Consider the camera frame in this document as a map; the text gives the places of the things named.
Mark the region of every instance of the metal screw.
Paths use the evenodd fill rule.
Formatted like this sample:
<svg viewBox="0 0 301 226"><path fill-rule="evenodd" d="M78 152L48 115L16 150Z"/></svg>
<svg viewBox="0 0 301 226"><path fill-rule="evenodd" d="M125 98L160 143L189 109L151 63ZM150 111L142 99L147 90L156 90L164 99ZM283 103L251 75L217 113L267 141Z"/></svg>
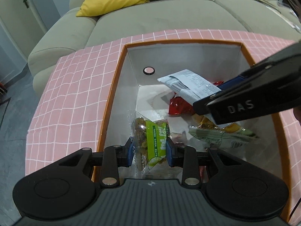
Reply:
<svg viewBox="0 0 301 226"><path fill-rule="evenodd" d="M200 181L197 178L189 177L186 178L184 182L188 185L197 185Z"/></svg>
<svg viewBox="0 0 301 226"><path fill-rule="evenodd" d="M117 179L113 177L106 177L102 180L102 183L105 185L113 185L117 183Z"/></svg>

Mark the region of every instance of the snack package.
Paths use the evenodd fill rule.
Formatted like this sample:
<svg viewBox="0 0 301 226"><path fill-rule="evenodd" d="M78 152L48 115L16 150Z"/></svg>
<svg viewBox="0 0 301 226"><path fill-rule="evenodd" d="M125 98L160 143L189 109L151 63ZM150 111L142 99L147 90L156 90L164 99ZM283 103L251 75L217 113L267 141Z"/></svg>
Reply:
<svg viewBox="0 0 301 226"><path fill-rule="evenodd" d="M178 94L170 99L170 106L168 109L168 114L170 115L180 115L180 114L190 114L194 115L195 111L191 104L182 99Z"/></svg>
<svg viewBox="0 0 301 226"><path fill-rule="evenodd" d="M193 119L199 124L189 127L189 133L198 140L205 141L204 148L238 148L258 138L255 133L237 123L220 128L205 116L194 115Z"/></svg>
<svg viewBox="0 0 301 226"><path fill-rule="evenodd" d="M166 156L167 120L150 121L137 111L129 111L138 178Z"/></svg>

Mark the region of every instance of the door handle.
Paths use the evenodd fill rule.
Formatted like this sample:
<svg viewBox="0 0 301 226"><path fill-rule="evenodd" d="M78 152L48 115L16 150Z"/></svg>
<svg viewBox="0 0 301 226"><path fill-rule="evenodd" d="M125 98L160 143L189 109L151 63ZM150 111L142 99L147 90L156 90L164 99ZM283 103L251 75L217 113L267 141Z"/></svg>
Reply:
<svg viewBox="0 0 301 226"><path fill-rule="evenodd" d="M27 1L27 0L23 0L23 3L25 4L26 8L29 8L28 1Z"/></svg>

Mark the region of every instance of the clear plastic wrapper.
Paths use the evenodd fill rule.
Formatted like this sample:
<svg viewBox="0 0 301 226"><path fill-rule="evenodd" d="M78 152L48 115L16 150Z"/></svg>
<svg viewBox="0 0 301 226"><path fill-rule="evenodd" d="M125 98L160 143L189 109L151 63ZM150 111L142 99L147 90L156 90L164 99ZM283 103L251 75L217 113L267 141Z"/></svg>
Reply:
<svg viewBox="0 0 301 226"><path fill-rule="evenodd" d="M150 121L137 111L129 111L138 178L166 156L166 138L170 135L167 120Z"/></svg>
<svg viewBox="0 0 301 226"><path fill-rule="evenodd" d="M220 149L233 149L245 146L258 139L255 133L245 129L237 123L220 128L205 116L194 115L196 126L189 127L189 133L198 140L205 141L203 147L216 147Z"/></svg>
<svg viewBox="0 0 301 226"><path fill-rule="evenodd" d="M166 158L158 162L150 171L143 175L144 179L176 179L182 177L183 168L170 167Z"/></svg>
<svg viewBox="0 0 301 226"><path fill-rule="evenodd" d="M185 131L182 133L171 133L170 138L174 144L187 144L187 136Z"/></svg>
<svg viewBox="0 0 301 226"><path fill-rule="evenodd" d="M130 167L118 167L120 185L124 183L126 178L137 178L137 166L135 160Z"/></svg>

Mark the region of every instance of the door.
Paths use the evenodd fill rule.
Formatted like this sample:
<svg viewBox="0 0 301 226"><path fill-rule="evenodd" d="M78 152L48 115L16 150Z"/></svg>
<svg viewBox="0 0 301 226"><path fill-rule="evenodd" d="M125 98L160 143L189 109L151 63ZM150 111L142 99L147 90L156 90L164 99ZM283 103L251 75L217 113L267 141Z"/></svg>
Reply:
<svg viewBox="0 0 301 226"><path fill-rule="evenodd" d="M0 0L0 19L26 59L45 34L27 3L27 0Z"/></svg>
<svg viewBox="0 0 301 226"><path fill-rule="evenodd" d="M35 5L47 30L60 19L60 14L53 0L32 0L32 3Z"/></svg>

